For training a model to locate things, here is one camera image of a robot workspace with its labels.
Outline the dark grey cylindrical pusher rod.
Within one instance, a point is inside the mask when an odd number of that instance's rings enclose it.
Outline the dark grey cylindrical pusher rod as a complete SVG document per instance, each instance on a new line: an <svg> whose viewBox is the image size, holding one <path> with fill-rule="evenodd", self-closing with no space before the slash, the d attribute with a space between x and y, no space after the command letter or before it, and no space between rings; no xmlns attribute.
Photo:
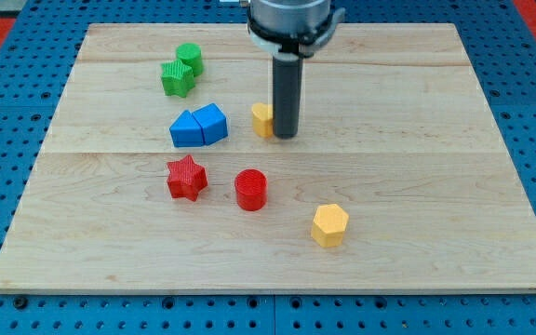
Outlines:
<svg viewBox="0 0 536 335"><path fill-rule="evenodd" d="M273 57L273 133L291 139L298 133L303 60L295 55Z"/></svg>

